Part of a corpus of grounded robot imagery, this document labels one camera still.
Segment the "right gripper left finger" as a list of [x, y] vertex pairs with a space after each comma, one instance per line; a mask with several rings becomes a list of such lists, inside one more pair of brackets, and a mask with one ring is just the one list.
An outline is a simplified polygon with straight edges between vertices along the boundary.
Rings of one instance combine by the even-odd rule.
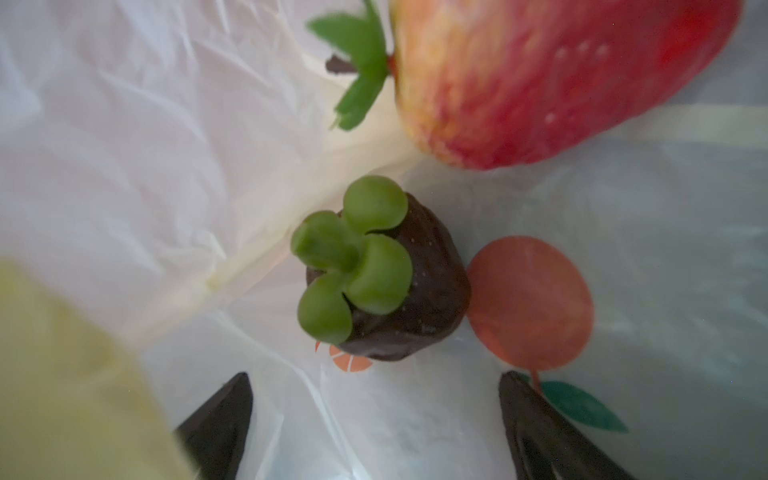
[[236, 479], [251, 424], [253, 399], [249, 376], [240, 372], [175, 429], [196, 466], [196, 479]]

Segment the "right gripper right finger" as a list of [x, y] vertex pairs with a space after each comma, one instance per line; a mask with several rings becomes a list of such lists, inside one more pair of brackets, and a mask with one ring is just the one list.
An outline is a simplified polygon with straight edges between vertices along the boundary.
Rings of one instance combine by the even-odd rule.
[[506, 438], [519, 479], [634, 480], [520, 374], [504, 373], [498, 392]]

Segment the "dark purple mangosteen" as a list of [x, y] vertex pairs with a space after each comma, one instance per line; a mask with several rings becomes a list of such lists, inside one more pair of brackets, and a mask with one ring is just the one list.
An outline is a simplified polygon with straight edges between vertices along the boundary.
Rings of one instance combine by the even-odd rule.
[[394, 180], [351, 183], [340, 212], [317, 211], [294, 231], [306, 268], [302, 330], [354, 356], [394, 362], [460, 325], [471, 285], [451, 234]]

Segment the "yellow translucent plastic bag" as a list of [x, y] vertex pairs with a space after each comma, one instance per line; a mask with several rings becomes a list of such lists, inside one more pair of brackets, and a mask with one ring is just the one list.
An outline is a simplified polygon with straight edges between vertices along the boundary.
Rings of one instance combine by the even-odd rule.
[[[638, 479], [767, 475], [767, 5], [668, 102], [487, 172], [417, 150], [304, 25], [356, 1], [5, 1], [1, 254], [130, 347], [180, 423], [246, 372], [243, 479], [512, 479], [511, 370]], [[396, 178], [501, 320], [397, 362], [316, 344], [295, 225]]]

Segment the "red strawberry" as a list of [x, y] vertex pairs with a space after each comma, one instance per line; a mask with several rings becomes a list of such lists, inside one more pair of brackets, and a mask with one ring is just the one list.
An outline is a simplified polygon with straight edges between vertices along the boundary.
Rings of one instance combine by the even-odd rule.
[[550, 158], [663, 103], [723, 49], [740, 1], [393, 1], [311, 19], [356, 79], [335, 124], [384, 84], [418, 148], [462, 168]]

